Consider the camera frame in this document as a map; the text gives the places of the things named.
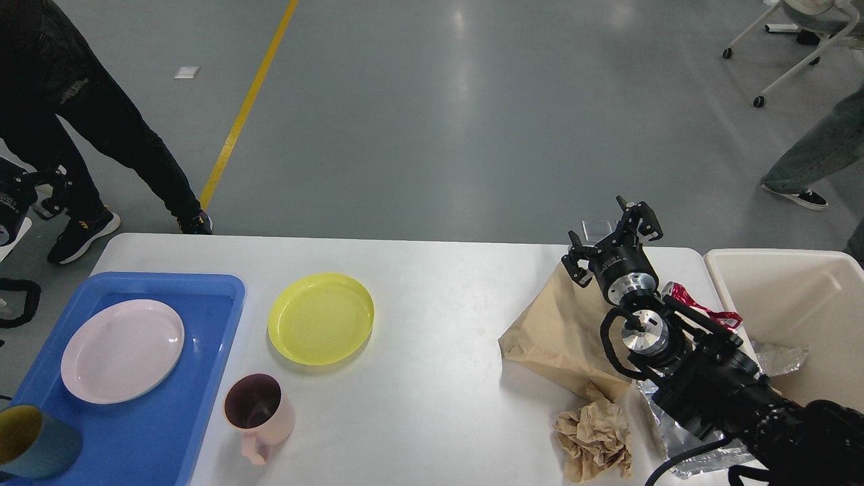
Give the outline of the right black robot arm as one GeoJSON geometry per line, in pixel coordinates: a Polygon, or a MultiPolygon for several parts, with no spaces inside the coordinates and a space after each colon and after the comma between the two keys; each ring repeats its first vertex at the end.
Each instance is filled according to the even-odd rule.
{"type": "Polygon", "coordinates": [[[741,350],[737,314],[691,304],[678,284],[660,287],[643,246],[664,234],[653,209],[616,200],[622,215],[614,230],[593,245],[570,231],[562,264],[581,288],[595,281],[610,304],[599,339],[613,368],[656,385],[652,402],[697,439],[722,433],[666,460],[646,483],[738,440],[760,468],[732,465],[731,485],[861,485],[862,414],[829,400],[801,406],[778,393],[741,350]]]}

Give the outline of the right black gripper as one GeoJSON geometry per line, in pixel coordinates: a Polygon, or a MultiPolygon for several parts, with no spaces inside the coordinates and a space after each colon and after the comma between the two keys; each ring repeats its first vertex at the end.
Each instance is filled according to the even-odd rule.
{"type": "Polygon", "coordinates": [[[570,230],[570,246],[562,256],[562,264],[580,288],[587,288],[595,277],[608,304],[628,306],[657,294],[659,279],[643,246],[663,239],[664,231],[646,202],[629,202],[623,196],[615,200],[622,215],[611,234],[610,247],[596,255],[595,246],[584,245],[579,235],[570,230]]]}

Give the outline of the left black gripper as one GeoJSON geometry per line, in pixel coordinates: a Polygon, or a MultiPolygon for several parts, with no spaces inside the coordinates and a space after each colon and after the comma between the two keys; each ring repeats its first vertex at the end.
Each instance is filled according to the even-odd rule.
{"type": "Polygon", "coordinates": [[[1,246],[12,245],[18,239],[28,209],[43,221],[63,213],[72,186],[65,169],[27,172],[2,158],[1,246]]]}

